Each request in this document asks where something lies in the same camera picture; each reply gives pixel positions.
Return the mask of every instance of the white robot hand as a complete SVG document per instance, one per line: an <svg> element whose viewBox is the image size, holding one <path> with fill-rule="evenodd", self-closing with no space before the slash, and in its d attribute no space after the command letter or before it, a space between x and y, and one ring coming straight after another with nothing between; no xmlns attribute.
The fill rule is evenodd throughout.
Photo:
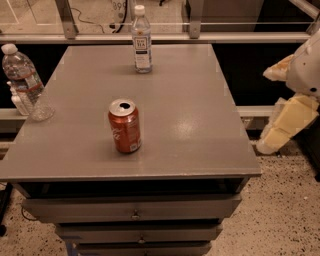
<svg viewBox="0 0 320 256"><path fill-rule="evenodd" d="M268 68L263 75L272 81L285 81L296 92L288 101L279 99L257 143L258 151L271 154L319 115L320 30L293 55Z"/></svg>

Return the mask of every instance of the red soda can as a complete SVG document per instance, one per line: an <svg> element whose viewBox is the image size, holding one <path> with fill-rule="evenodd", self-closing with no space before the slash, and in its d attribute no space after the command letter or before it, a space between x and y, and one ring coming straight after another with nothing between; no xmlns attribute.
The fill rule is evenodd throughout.
<svg viewBox="0 0 320 256"><path fill-rule="evenodd" d="M132 100L117 99L109 106L109 122L118 151L130 153L141 145L139 112Z"/></svg>

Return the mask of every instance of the gray cabinet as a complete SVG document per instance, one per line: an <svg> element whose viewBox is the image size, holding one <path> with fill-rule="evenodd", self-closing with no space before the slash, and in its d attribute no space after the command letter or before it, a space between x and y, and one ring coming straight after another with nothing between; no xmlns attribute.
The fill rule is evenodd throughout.
<svg viewBox="0 0 320 256"><path fill-rule="evenodd" d="M23 207L81 255L203 255L261 175L212 46L152 51L141 75L131 47L69 47L46 86L55 115L26 120L0 163ZM133 154L116 151L106 119L118 97L139 108Z"/></svg>

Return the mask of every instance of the water bottle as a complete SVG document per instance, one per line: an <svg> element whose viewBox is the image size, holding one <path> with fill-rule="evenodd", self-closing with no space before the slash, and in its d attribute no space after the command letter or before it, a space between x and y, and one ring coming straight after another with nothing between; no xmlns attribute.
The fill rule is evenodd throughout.
<svg viewBox="0 0 320 256"><path fill-rule="evenodd" d="M143 5L134 8L135 19L132 23L131 33L134 48L135 67L138 73L148 73L152 70L151 57L151 28L145 17Z"/></svg>
<svg viewBox="0 0 320 256"><path fill-rule="evenodd" d="M4 73L32 119L42 121L53 116L54 110L32 61L18 52L14 44L5 44L1 49L5 54L2 59Z"/></svg>
<svg viewBox="0 0 320 256"><path fill-rule="evenodd" d="M18 112L23 115L23 116L28 116L29 112L26 106L23 104L22 100L18 96L16 90L14 87L11 86L11 82L7 82L7 84L10 86L10 91L11 91L11 101L12 103L16 106Z"/></svg>

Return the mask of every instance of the terrazzo floor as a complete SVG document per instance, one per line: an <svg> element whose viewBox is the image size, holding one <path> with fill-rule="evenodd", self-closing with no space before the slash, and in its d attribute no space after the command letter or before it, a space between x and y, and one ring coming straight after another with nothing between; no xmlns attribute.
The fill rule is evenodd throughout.
<svg viewBox="0 0 320 256"><path fill-rule="evenodd" d="M296 141L280 153L281 157L257 154L263 174L247 183L243 201L223 221L223 231L207 256L320 255L316 171ZM14 190L3 220L7 233L0 237L0 255L67 255L53 225L22 217L22 200Z"/></svg>

